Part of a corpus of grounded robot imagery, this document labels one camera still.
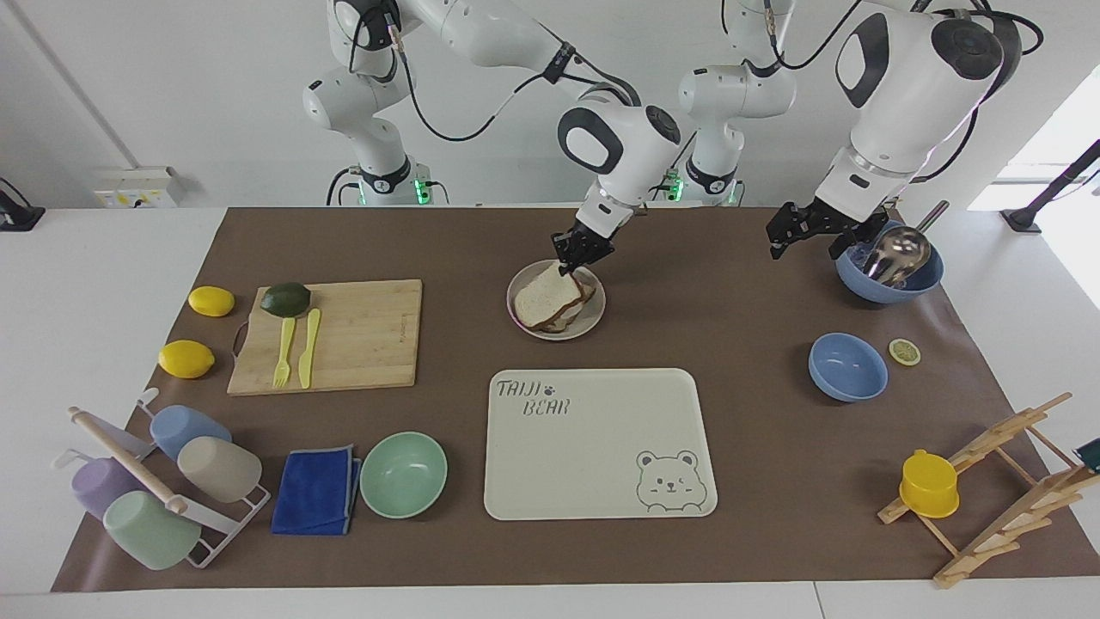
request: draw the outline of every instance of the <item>white tray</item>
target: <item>white tray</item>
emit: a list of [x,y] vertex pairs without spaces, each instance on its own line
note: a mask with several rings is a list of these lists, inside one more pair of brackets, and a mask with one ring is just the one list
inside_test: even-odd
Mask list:
[[504,371],[490,383],[493,518],[697,518],[717,505],[688,373]]

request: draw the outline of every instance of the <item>green bowl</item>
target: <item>green bowl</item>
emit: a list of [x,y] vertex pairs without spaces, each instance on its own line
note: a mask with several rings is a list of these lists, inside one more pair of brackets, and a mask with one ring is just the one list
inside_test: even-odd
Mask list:
[[447,484],[447,455],[436,440],[402,432],[382,440],[363,461],[359,491],[385,518],[413,518],[436,502]]

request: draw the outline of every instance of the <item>electrical socket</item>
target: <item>electrical socket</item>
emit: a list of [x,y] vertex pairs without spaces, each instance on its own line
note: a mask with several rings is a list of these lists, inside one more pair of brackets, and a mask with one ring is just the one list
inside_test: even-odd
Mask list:
[[167,167],[100,169],[103,181],[95,189],[99,202],[110,208],[175,208],[183,187]]

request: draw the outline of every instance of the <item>bear drawing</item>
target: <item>bear drawing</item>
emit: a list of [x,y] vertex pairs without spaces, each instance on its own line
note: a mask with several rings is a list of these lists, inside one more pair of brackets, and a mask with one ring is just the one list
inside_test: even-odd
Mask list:
[[698,477],[698,458],[684,450],[675,457],[659,458],[652,452],[638,454],[638,500],[647,513],[681,511],[702,513],[706,486]]

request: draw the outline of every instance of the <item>brown table mat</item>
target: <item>brown table mat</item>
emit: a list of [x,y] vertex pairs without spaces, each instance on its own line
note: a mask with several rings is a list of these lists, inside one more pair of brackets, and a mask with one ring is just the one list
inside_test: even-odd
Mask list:
[[[595,267],[608,296],[603,322],[583,339],[552,344],[512,324],[504,295],[520,267],[552,254],[550,232],[565,229],[571,211],[231,209],[196,285],[233,290],[238,309],[213,320],[185,306],[169,339],[205,342],[218,363],[197,382],[157,369],[154,408],[183,404],[219,420],[263,460],[262,484],[273,493],[292,450],[354,442],[362,457],[405,430],[443,445],[447,488],[411,521],[385,520],[356,499],[344,538],[272,535],[267,507],[205,571],[144,570],[86,517],[53,590],[931,578],[949,559],[944,549],[914,518],[887,527],[876,512],[897,496],[901,464],[914,449],[950,455],[1013,411],[942,289],[904,305],[864,301],[838,279],[826,239],[773,262],[763,229],[772,212],[636,218],[616,237],[618,253]],[[226,396],[233,334],[258,286],[400,278],[424,280],[416,387]],[[182,303],[186,294],[179,290]],[[924,362],[902,368],[888,361],[886,394],[837,404],[806,371],[811,343],[835,331],[879,351],[910,339]],[[713,515],[490,518],[482,505],[490,379],[508,368],[576,367],[680,367],[694,376],[721,496]],[[1050,396],[1072,387],[1052,385]],[[144,416],[129,429],[147,436]],[[1032,475],[1045,473],[1026,441],[1008,452]],[[147,464],[201,498],[163,455]],[[961,508],[941,521],[956,544],[1025,490],[997,458],[970,469],[960,488]],[[1068,510],[1022,546],[977,576],[1100,574],[1100,557]]]

